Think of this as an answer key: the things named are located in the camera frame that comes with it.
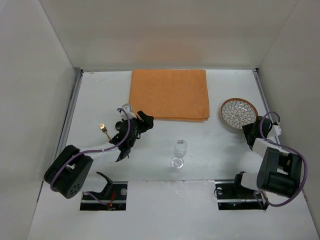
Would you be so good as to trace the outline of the patterned ceramic plate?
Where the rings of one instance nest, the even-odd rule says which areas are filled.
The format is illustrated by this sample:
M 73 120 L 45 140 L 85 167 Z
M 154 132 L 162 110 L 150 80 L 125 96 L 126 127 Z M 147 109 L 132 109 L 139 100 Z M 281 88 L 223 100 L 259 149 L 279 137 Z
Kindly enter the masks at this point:
M 220 115 L 229 127 L 242 130 L 243 126 L 256 121 L 258 111 L 252 103 L 245 99 L 230 98 L 221 105 Z

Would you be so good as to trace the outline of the orange cloth placemat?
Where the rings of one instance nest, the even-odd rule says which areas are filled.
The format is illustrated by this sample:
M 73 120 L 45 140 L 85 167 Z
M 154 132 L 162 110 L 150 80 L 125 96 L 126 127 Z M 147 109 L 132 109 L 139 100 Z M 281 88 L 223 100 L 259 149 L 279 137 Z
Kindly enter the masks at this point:
M 210 117 L 207 74 L 203 69 L 135 69 L 129 103 L 159 120 L 202 122 Z

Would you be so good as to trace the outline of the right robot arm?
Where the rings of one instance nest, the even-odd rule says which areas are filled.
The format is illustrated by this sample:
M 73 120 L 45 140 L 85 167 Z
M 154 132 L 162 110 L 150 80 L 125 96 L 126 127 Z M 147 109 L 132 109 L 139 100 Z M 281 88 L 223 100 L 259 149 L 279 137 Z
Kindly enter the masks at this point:
M 294 199 L 306 183 L 306 176 L 301 178 L 305 162 L 297 151 L 267 139 L 280 135 L 279 123 L 258 116 L 255 122 L 244 125 L 242 130 L 249 149 L 258 154 L 262 162 L 257 173 L 238 173 L 234 178 L 235 187 Z

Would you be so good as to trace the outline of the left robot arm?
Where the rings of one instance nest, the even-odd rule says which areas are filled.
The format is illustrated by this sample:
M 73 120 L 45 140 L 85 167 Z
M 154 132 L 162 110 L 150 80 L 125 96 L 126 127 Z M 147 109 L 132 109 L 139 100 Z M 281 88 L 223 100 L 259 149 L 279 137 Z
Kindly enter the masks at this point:
M 81 151 L 71 144 L 56 157 L 43 177 L 52 191 L 60 193 L 66 199 L 74 197 L 84 185 L 94 161 L 88 154 L 118 149 L 119 156 L 116 161 L 120 162 L 129 157 L 141 134 L 154 127 L 155 118 L 141 110 L 134 114 L 129 106 L 123 106 L 117 111 L 122 114 L 122 119 L 116 123 L 118 133 L 109 140 L 111 147 Z

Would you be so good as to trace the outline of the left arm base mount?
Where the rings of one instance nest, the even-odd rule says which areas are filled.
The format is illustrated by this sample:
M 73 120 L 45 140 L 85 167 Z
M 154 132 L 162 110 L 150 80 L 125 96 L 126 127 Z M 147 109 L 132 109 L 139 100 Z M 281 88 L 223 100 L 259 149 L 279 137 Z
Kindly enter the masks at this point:
M 80 201 L 80 211 L 125 211 L 127 207 L 128 182 L 116 181 L 107 183 L 102 192 L 83 194 Z

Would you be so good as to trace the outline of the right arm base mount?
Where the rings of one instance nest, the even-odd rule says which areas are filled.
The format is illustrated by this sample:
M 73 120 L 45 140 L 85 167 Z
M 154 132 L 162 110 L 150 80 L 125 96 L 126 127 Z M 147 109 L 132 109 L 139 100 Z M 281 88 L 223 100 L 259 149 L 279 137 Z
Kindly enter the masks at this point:
M 213 191 L 217 200 L 217 207 L 220 211 L 235 210 L 262 210 L 268 208 L 268 204 L 262 197 L 261 193 L 238 186 L 234 180 L 216 180 Z

